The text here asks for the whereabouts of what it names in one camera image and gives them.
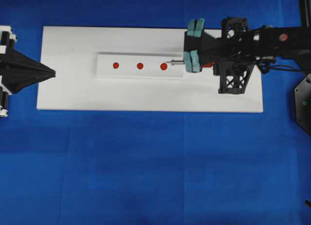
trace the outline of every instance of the white rectangular plate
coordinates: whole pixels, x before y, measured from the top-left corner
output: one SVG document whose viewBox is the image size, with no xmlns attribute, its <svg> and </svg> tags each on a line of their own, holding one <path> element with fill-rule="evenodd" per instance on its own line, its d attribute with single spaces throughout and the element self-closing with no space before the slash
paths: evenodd
<svg viewBox="0 0 311 225">
<path fill-rule="evenodd" d="M 201 73 L 187 73 L 183 69 L 182 77 L 174 75 L 166 78 L 153 74 L 143 75 L 142 70 L 135 71 L 138 74 L 134 77 L 127 73 L 98 73 L 98 55 L 102 53 L 111 56 L 111 59 L 100 56 L 107 57 L 102 63 L 109 64 L 109 67 L 117 60 L 123 64 L 122 53 L 147 56 L 150 62 L 159 54 L 167 61 L 172 58 L 182 59 L 184 31 L 44 27 L 41 62 L 56 70 L 56 78 L 39 84 L 37 108 L 262 112 L 261 74 L 258 69 L 254 69 L 243 95 L 218 94 L 219 77 L 213 76 L 212 69 L 203 69 Z M 221 35 L 220 30 L 206 32 L 214 37 Z M 125 65 L 129 65 L 127 60 L 124 59 Z"/>
</svg>

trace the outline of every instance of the red marker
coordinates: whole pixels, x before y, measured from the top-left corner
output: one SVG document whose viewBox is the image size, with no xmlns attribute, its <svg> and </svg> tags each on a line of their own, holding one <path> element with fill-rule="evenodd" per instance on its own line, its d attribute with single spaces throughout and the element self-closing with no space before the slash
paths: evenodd
<svg viewBox="0 0 311 225">
<path fill-rule="evenodd" d="M 139 62 L 137 64 L 137 69 L 142 69 L 142 68 L 144 68 L 144 65 L 141 62 Z"/>
<path fill-rule="evenodd" d="M 119 64 L 118 64 L 118 62 L 113 63 L 113 68 L 114 68 L 114 69 L 119 68 Z"/>
<path fill-rule="evenodd" d="M 162 63 L 160 68 L 161 68 L 161 70 L 166 70 L 167 69 L 167 64 L 166 63 Z"/>
</svg>

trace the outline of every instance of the black mechanical fixture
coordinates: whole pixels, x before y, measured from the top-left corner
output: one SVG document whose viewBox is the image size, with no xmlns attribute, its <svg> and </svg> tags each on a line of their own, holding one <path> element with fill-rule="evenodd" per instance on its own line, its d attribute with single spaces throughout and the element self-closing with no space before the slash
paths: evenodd
<svg viewBox="0 0 311 225">
<path fill-rule="evenodd" d="M 247 20 L 228 17 L 221 22 L 222 36 L 214 38 L 204 32 L 202 19 L 193 20 L 194 33 L 185 32 L 184 63 L 188 72 L 201 72 L 213 65 L 220 76 L 219 93 L 243 94 L 254 66 L 264 74 L 270 70 L 311 73 L 311 28 L 272 28 L 250 30 Z M 300 67 L 274 65 L 276 58 L 292 59 Z"/>
<path fill-rule="evenodd" d="M 8 116 L 8 96 L 55 77 L 55 71 L 14 50 L 17 37 L 10 26 L 0 26 L 0 118 Z"/>
</svg>

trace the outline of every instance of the blue tabletop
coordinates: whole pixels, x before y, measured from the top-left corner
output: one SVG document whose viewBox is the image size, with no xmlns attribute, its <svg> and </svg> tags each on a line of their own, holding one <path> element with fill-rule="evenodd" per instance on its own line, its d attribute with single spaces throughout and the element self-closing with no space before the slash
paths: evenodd
<svg viewBox="0 0 311 225">
<path fill-rule="evenodd" d="M 219 28 L 227 16 L 300 25 L 298 0 L 0 0 L 0 24 L 37 61 L 44 25 Z M 37 85 L 25 88 L 0 120 L 0 224 L 310 224 L 301 79 L 263 75 L 260 114 L 38 111 Z"/>
</svg>

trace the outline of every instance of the blue cloth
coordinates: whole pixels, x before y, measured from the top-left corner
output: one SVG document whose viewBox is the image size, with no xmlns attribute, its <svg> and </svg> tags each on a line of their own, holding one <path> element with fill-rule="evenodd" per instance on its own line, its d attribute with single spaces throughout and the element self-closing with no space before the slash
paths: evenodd
<svg viewBox="0 0 311 225">
<path fill-rule="evenodd" d="M 0 13 L 16 50 L 37 61 L 44 25 L 300 25 L 297 0 L 0 0 Z M 28 87 L 0 120 L 0 223 L 308 225 L 311 139 L 292 94 L 301 79 L 264 75 L 259 114 L 37 111 Z"/>
</svg>

